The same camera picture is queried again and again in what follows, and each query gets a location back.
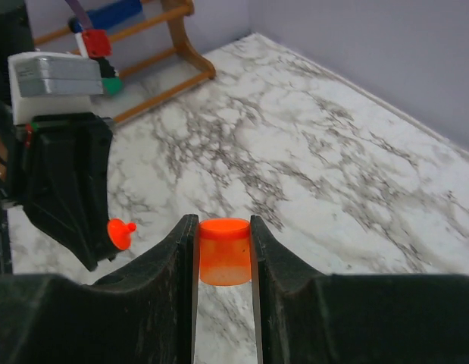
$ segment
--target marble countertop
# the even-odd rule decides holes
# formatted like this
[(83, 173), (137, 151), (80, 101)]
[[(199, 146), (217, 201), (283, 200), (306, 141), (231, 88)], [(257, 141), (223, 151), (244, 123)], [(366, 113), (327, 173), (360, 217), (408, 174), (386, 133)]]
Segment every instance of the marble countertop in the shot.
[[(110, 215), (139, 225), (132, 249), (89, 273), (13, 209), (16, 272), (91, 283), (197, 213), (259, 214), (325, 273), (469, 275), (468, 155), (258, 34), (207, 57), (216, 80), (115, 134)], [(201, 284), (197, 335), (198, 364), (256, 363), (249, 284)]]

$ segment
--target orange object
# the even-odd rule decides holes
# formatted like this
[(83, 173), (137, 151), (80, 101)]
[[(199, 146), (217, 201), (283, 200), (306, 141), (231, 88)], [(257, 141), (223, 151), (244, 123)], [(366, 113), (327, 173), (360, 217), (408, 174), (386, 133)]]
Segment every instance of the orange object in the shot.
[(126, 250), (131, 246), (131, 234), (136, 230), (136, 224), (125, 224), (119, 218), (112, 218), (108, 222), (108, 235), (119, 250)]
[(216, 218), (201, 222), (200, 278), (213, 286), (235, 286), (251, 279), (249, 221)]

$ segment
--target red block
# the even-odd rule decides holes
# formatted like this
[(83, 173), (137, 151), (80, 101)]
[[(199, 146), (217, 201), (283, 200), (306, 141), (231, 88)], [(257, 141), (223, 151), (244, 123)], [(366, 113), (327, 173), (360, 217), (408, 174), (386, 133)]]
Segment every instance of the red block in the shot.
[(111, 44), (105, 30), (85, 30), (81, 36), (90, 58), (107, 57), (111, 54)]

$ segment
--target wooden rack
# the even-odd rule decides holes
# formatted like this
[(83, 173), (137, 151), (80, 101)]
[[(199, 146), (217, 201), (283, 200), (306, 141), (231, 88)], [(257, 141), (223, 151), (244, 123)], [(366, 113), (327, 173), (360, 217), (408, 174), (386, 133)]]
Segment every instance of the wooden rack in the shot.
[[(145, 4), (150, 1), (152, 0), (142, 0), (142, 3)], [(128, 67), (124, 70), (121, 70), (120, 79), (124, 79), (125, 77), (128, 77), (131, 74), (141, 71), (151, 66), (152, 64), (157, 63), (172, 55), (180, 56), (183, 60), (189, 62), (192, 66), (201, 71), (201, 73), (182, 82), (179, 85), (172, 87), (171, 89), (168, 89), (167, 91), (161, 93), (158, 96), (152, 97), (151, 99), (148, 99), (142, 102), (141, 104), (129, 110), (126, 110), (124, 113), (114, 118), (114, 120), (118, 124), (126, 121), (127, 119), (137, 115), (142, 111), (145, 111), (146, 109), (149, 109), (165, 101), (166, 99), (169, 99), (170, 97), (187, 88), (190, 88), (207, 79), (212, 80), (213, 78), (215, 78), (216, 70), (214, 68), (214, 65), (210, 61), (202, 57), (192, 47), (183, 23), (184, 17), (192, 15), (194, 13), (194, 4), (192, 3), (192, 0), (160, 0), (160, 2), (164, 11), (163, 14), (160, 14), (157, 17), (153, 17), (148, 20), (144, 20), (143, 22), (136, 24), (132, 27), (126, 28), (125, 30), (120, 31), (119, 33), (109, 36), (109, 39), (111, 43), (118, 42), (129, 36), (142, 32), (143, 30), (146, 30), (150, 27), (166, 22), (174, 46), (161, 53), (158, 53), (157, 55), (153, 55), (152, 57), (147, 58), (146, 60), (141, 61), (138, 64), (133, 65), (132, 67)], [(70, 34), (70, 30), (68, 27), (65, 27), (45, 36), (40, 36), (39, 38), (34, 40), (34, 43), (36, 44), (36, 46), (39, 46), (41, 44), (50, 42), (67, 34)], [(73, 53), (79, 54), (79, 50), (76, 49), (73, 51)]]

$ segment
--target gray metal box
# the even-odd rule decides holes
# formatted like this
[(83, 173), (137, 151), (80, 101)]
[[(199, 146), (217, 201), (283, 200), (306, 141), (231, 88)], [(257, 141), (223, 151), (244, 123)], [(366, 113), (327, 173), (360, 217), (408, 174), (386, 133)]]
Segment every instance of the gray metal box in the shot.
[(15, 65), (22, 97), (101, 95), (99, 64), (89, 58), (41, 55)]

